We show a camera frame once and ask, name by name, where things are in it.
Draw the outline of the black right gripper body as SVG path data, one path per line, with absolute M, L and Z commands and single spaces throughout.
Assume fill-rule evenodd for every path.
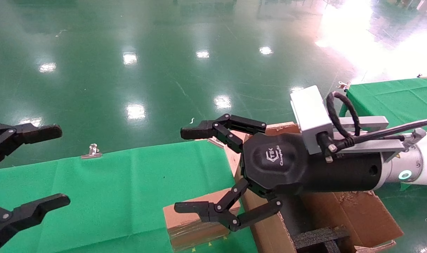
M 382 158 L 379 153 L 350 153 L 326 162 L 323 154 L 308 153 L 300 134 L 257 133 L 243 144 L 241 172 L 260 197 L 369 191 L 381 179 Z

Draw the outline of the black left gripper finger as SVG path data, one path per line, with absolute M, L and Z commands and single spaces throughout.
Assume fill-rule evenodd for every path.
M 36 127 L 32 123 L 6 125 L 0 123 L 0 162 L 23 144 L 34 144 L 62 137 L 60 125 Z
M 42 223 L 48 212 L 70 204 L 65 194 L 54 194 L 29 203 L 24 203 L 12 211 L 0 207 L 0 248 L 18 232 Z

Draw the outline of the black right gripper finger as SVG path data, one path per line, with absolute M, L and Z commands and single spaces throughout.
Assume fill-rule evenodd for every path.
M 243 152 L 243 141 L 231 131 L 255 135 L 265 133 L 267 124 L 246 117 L 224 114 L 215 120 L 203 120 L 193 128 L 181 128 L 184 140 L 209 139 L 215 137 L 235 153 Z
M 202 222 L 218 222 L 231 232 L 252 226 L 270 216 L 275 215 L 282 208 L 282 201 L 277 197 L 268 203 L 236 216 L 230 212 L 231 207 L 249 187 L 249 181 L 240 179 L 218 203 L 209 201 L 188 201 L 175 203 L 177 213 L 196 213 Z

